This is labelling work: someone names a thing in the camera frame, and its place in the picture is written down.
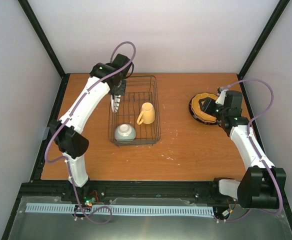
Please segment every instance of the dish rack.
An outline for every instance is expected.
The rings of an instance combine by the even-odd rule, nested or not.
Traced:
[[[155,110],[152,124],[137,124],[143,103],[151,103]],[[136,131],[134,140],[115,139],[115,130],[121,124],[130,124]],[[152,75],[131,76],[127,79],[125,95],[120,97],[117,113],[109,106],[108,138],[117,146],[155,144],[161,138],[160,111],[156,77]]]

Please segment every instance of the mug handle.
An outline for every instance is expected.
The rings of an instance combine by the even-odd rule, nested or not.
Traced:
[[[138,116],[138,118],[137,118],[137,124],[138,125],[141,125],[144,122],[144,119],[141,119],[142,116],[143,116],[143,114],[144,114],[144,112],[141,111],[140,114],[139,114],[139,116]]]

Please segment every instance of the brown wooden surface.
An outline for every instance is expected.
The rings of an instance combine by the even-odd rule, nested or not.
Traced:
[[[235,73],[154,73],[157,79],[161,138],[154,145],[117,147],[108,139],[109,96],[90,116],[83,131],[91,180],[203,181],[215,177],[242,179],[245,167],[236,146],[216,125],[204,125],[190,115],[191,98],[237,81]],[[61,105],[62,116],[84,88],[88,74],[71,74]],[[240,91],[235,85],[232,90]],[[248,111],[243,103],[243,116]],[[61,153],[53,144],[49,159]],[[67,179],[64,161],[45,164],[41,179]]]

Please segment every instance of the white slotted strip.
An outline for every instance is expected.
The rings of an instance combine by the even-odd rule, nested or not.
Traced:
[[[101,207],[94,205],[92,209],[85,209],[89,214],[91,211]],[[75,204],[57,203],[27,203],[26,213],[50,213],[50,214],[73,214]],[[192,216],[212,218],[213,208],[210,206],[135,206],[135,205],[108,205],[114,216]],[[109,215],[105,208],[98,210],[96,215]]]

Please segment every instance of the white wall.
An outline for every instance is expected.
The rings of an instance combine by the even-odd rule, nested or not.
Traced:
[[[0,239],[29,181],[59,83],[18,1],[0,0]]]
[[[257,120],[269,158],[287,174],[285,191],[292,209],[292,1],[286,7],[245,78],[259,78],[274,90],[270,112]],[[270,95],[261,84],[246,84],[254,114],[263,111]]]
[[[137,47],[136,72],[238,73],[277,2],[29,1],[67,73],[90,72],[123,41]]]

